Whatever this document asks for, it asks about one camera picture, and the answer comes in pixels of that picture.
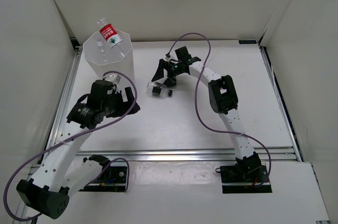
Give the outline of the small black label bottle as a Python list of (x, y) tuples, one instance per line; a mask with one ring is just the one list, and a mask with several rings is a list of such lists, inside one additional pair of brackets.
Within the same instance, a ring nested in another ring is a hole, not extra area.
[(157, 81), (147, 83), (146, 93), (149, 97), (157, 99), (172, 98), (173, 96), (172, 89)]

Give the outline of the clear white cap bottle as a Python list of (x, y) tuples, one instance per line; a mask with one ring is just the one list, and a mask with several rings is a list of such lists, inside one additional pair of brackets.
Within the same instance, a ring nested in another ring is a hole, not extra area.
[(107, 48), (103, 41), (97, 41), (97, 46), (99, 49), (99, 58), (98, 61), (100, 64), (109, 64), (117, 62), (117, 57), (111, 53), (111, 49)]

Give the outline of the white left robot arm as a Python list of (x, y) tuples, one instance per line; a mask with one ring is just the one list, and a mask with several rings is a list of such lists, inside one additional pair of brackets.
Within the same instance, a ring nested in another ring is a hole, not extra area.
[(132, 83), (124, 91), (107, 80), (96, 80), (88, 94), (81, 96), (67, 116), (60, 143), (45, 150), (47, 158), (28, 179), (16, 186), (26, 206), (52, 219), (60, 217), (70, 198), (89, 184), (113, 183), (112, 161), (102, 155), (85, 158), (82, 164), (69, 171), (80, 147), (96, 130), (102, 129), (105, 118), (118, 122), (127, 115), (140, 111), (136, 102), (137, 90)]

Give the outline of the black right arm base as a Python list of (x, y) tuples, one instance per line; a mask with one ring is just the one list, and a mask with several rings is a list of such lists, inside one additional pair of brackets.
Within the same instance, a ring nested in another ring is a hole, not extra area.
[(254, 194), (272, 193), (272, 188), (268, 172), (265, 165), (253, 174), (244, 175), (239, 169), (238, 164), (220, 166), (215, 169), (221, 176), (223, 194)]

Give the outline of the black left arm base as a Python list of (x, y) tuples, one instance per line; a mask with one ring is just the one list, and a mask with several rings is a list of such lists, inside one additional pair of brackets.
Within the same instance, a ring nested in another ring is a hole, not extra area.
[(82, 192), (127, 192), (129, 187), (129, 162), (118, 157), (112, 161), (102, 155), (92, 155), (84, 158), (83, 161), (94, 161), (98, 163), (102, 169), (106, 168), (94, 182), (86, 185), (80, 191)]

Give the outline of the red label plastic bottle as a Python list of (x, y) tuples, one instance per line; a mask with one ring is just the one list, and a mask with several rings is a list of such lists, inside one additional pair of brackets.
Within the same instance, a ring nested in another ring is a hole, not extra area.
[(122, 41), (122, 38), (116, 29), (106, 18), (99, 19), (97, 21), (97, 25), (99, 27), (99, 33), (105, 39), (110, 48), (115, 47)]

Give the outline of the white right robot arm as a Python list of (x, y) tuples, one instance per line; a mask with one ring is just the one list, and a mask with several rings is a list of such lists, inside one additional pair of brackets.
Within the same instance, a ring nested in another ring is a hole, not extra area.
[[(163, 85), (175, 87), (177, 76), (189, 74), (197, 78), (194, 91), (195, 112), (200, 123), (208, 130), (230, 135), (234, 155), (236, 159), (235, 175), (242, 181), (248, 182), (258, 179), (262, 170), (262, 162), (250, 140), (259, 142), (245, 133), (238, 112), (238, 95), (230, 75), (222, 76), (208, 67), (206, 62), (198, 57), (193, 57), (183, 46), (175, 50), (177, 59), (172, 59), (170, 54), (165, 59), (160, 59), (157, 70), (151, 79), (151, 83), (159, 84), (159, 80), (165, 79)], [(209, 103), (214, 113), (218, 114), (226, 127), (226, 131), (212, 129), (203, 121), (198, 111), (198, 87), (203, 83), (208, 88)]]

